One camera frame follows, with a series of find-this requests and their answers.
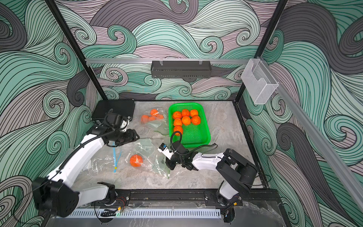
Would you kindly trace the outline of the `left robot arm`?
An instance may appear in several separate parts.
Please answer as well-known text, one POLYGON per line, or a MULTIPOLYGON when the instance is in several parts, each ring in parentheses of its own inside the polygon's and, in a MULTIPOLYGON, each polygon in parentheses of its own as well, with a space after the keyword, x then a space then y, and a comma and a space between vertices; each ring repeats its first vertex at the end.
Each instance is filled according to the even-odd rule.
POLYGON ((140 137, 134 129, 129 129, 130 117, 109 111, 101 123, 93 125, 81 143, 46 177, 38 177, 32 182, 35 208, 67 217, 76 208, 100 202, 111 206, 116 202, 117 193, 111 183, 99 182, 96 187, 74 191, 72 186, 91 158, 104 146, 119 147, 137 141, 140 137))

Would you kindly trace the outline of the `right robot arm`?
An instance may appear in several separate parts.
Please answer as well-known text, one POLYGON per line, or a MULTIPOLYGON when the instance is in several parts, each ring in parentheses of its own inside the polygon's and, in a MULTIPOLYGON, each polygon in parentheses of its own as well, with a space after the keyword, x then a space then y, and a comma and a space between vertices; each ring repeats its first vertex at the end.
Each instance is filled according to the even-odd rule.
POLYGON ((172 134, 170 146, 162 143, 158 147, 158 151, 166 157, 165 162, 170 170, 181 165, 190 171, 217 171, 224 180, 214 198, 222 205, 235 203, 237 199, 250 194, 258 173, 257 167, 252 162, 231 148, 217 154, 198 152, 200 148, 210 147, 210 145, 201 145, 188 150, 182 145, 181 139, 173 141, 174 136, 180 133, 176 131, 172 134))

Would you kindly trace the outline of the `orange taken out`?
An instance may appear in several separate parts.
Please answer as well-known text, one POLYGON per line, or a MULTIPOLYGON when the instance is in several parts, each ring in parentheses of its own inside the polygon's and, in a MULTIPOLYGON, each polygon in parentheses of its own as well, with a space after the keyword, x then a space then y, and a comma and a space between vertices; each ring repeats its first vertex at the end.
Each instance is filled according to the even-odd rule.
POLYGON ((198 116, 198 115, 199 115, 198 110, 193 109, 193 110, 190 111, 190 117, 194 117, 194 116, 198 116))
POLYGON ((187 109, 183 109, 182 112, 181 112, 181 114, 182 114, 182 117, 190 116, 190 111, 187 110, 187 109))
POLYGON ((179 111, 176 111, 176 112, 173 113, 172 117, 173 117, 174 120, 175 119, 182 119, 182 113, 179 112, 179 111))
POLYGON ((190 125, 192 123, 191 118, 189 116, 183 116, 181 121, 183 125, 190 125))
POLYGON ((182 120, 180 118, 174 119, 173 126, 183 126, 182 120))
POLYGON ((194 115, 191 118, 191 122, 193 125, 200 125, 201 124, 201 118, 198 115, 194 115))
POLYGON ((181 136, 183 134, 183 127, 180 125, 177 125, 174 127, 174 135, 175 136, 181 136))

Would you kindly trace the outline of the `blue-zip clear bag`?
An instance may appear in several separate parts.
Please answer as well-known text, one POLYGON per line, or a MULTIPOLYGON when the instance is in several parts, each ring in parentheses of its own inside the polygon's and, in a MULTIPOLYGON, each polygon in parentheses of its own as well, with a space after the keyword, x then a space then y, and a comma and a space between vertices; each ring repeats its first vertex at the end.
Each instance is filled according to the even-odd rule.
POLYGON ((102 147, 83 167, 82 175, 114 174, 124 169, 122 147, 102 147))

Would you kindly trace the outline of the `green-zip clear bag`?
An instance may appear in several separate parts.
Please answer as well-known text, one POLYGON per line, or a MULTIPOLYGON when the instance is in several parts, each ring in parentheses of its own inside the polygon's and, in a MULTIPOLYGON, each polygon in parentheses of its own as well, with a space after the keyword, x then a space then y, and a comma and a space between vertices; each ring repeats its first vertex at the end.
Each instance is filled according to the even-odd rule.
POLYGON ((142 156, 144 163, 141 167, 133 167, 134 169, 169 179, 170 169, 166 166, 166 157, 157 150, 157 146, 151 139, 140 139, 135 142, 132 150, 126 155, 125 162, 127 166, 131 166, 130 158, 135 154, 142 156))

